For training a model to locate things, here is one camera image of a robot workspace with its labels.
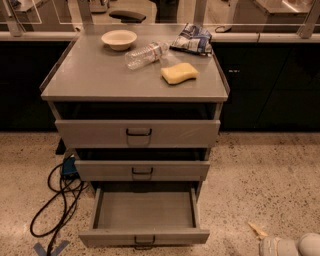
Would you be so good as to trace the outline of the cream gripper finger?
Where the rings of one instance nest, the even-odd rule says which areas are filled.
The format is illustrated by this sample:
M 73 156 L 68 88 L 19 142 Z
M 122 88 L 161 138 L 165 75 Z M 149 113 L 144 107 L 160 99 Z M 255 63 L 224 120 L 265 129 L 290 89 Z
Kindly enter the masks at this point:
M 256 233 L 258 239 L 263 239 L 268 236 L 268 234 L 265 231 L 263 231 L 262 228 L 256 225 L 255 223 L 249 222 L 248 225 Z

